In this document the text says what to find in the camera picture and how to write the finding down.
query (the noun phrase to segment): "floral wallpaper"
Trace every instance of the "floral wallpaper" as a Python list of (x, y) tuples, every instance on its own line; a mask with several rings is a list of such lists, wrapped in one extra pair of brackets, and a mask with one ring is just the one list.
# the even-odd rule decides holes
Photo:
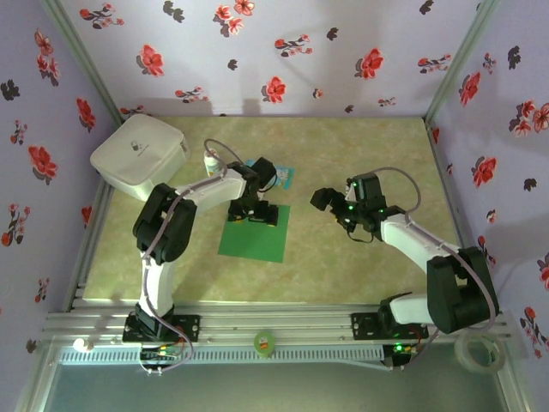
[(46, 314), (62, 310), (100, 181), (89, 156), (114, 124), (36, 1), (3, 4), (0, 46), (11, 56), (0, 64), (0, 410), (11, 411)]
[(522, 331), (533, 410), (549, 403), (548, 13), (545, 0), (501, 2), (432, 131), (466, 242)]
[(422, 116), (479, 3), (61, 0), (125, 117)]

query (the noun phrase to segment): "green mat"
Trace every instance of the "green mat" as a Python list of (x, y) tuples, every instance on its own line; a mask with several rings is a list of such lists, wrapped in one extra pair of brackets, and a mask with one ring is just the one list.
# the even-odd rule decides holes
[(276, 227), (251, 221), (226, 221), (220, 255), (277, 262), (284, 260), (290, 207), (278, 205)]

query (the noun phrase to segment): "small bottle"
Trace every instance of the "small bottle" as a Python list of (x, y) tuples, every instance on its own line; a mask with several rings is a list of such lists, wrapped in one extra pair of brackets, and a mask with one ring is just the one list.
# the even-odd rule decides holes
[[(220, 157), (217, 154), (217, 151), (214, 148), (209, 150), (217, 157)], [(215, 174), (221, 173), (223, 171), (223, 166), (221, 163), (215, 159), (207, 150), (204, 150), (204, 166), (206, 167), (206, 173), (208, 176), (214, 176)]]

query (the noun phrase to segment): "white robotic arm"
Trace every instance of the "white robotic arm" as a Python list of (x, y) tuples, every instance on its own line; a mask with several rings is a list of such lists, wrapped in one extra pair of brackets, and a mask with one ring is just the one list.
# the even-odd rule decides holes
[(168, 342), (177, 338), (173, 335), (173, 328), (177, 327), (173, 323), (174, 261), (189, 244), (196, 216), (220, 203), (231, 202), (229, 221), (247, 218), (275, 226), (278, 208), (260, 198), (260, 190), (275, 175), (273, 164), (260, 158), (251, 167), (231, 163), (226, 173), (192, 185), (177, 189), (166, 184), (154, 187), (133, 228), (142, 256), (142, 291), (135, 314), (126, 319), (125, 342)]
[[(403, 324), (435, 324), (443, 333), (451, 333), (487, 320), (492, 309), (498, 312), (482, 251), (446, 243), (417, 225), (403, 209), (387, 207), (374, 173), (348, 179), (346, 195), (331, 188), (320, 189), (311, 204), (320, 210), (331, 206), (331, 213), (349, 237), (360, 225), (372, 239), (392, 245), (426, 273), (426, 294), (401, 294), (382, 300), (378, 314), (388, 335)], [(474, 277), (463, 263), (472, 269)], [(456, 278), (467, 283), (458, 286)]]
[[(190, 190), (193, 186), (200, 186), (200, 189), (195, 191)], [(218, 204), (241, 198), (245, 187), (246, 181), (242, 175), (233, 169), (228, 169), (226, 175), (221, 179), (216, 179), (215, 177), (207, 178), (193, 185), (179, 186), (175, 189), (175, 194), (179, 196), (181, 193), (189, 191), (189, 194), (184, 195), (183, 199), (195, 204), (195, 216), (198, 216)], [(158, 264), (152, 259), (149, 263), (142, 260), (143, 283), (139, 306), (151, 317), (154, 314), (149, 308), (147, 297), (153, 310), (161, 317), (173, 308), (172, 284), (174, 264), (175, 261)]]

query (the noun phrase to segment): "white box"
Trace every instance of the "white box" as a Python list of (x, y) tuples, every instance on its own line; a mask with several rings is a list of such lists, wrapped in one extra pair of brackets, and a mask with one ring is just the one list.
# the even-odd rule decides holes
[(145, 201), (157, 184), (173, 177), (189, 155), (180, 130), (136, 114), (92, 153), (90, 161), (107, 183)]

